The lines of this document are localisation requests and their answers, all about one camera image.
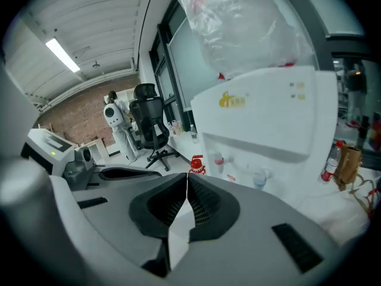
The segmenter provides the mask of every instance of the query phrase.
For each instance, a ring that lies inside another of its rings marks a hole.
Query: ceiling light
[[[79,71],[79,67],[77,64],[67,55],[65,50],[61,47],[58,41],[53,38],[51,41],[46,43],[46,46],[57,56],[66,67],[68,67],[71,71],[76,72]]]

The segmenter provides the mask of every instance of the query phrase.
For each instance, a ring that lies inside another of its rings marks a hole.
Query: plastic bag
[[[179,0],[204,58],[225,78],[313,54],[273,0]]]

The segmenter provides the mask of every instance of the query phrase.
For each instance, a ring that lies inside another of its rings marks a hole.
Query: black mesh office chair
[[[165,127],[163,122],[164,101],[161,97],[157,96],[155,85],[152,83],[143,83],[136,86],[134,97],[135,100],[130,103],[130,111],[140,133],[140,140],[135,141],[137,148],[156,151],[155,155],[147,158],[149,164],[146,166],[146,169],[157,160],[160,160],[168,172],[169,167],[163,158],[172,155],[178,157],[179,153],[168,153],[166,150],[159,153],[158,151],[167,145],[169,139],[169,130]],[[156,134],[155,125],[159,128],[161,134]]]

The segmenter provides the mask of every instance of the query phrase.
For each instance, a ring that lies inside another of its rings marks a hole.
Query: black slot
[[[77,203],[81,209],[86,209],[88,207],[98,206],[98,205],[100,205],[102,203],[106,203],[106,202],[108,202],[106,198],[98,197],[98,198],[94,198],[94,199],[78,201]]]
[[[302,273],[323,260],[288,223],[274,226],[272,229]]]

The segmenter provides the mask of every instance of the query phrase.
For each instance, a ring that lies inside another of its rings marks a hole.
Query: gold logo
[[[241,108],[245,106],[244,97],[236,97],[235,95],[229,95],[226,91],[220,99],[220,107],[222,108]]]

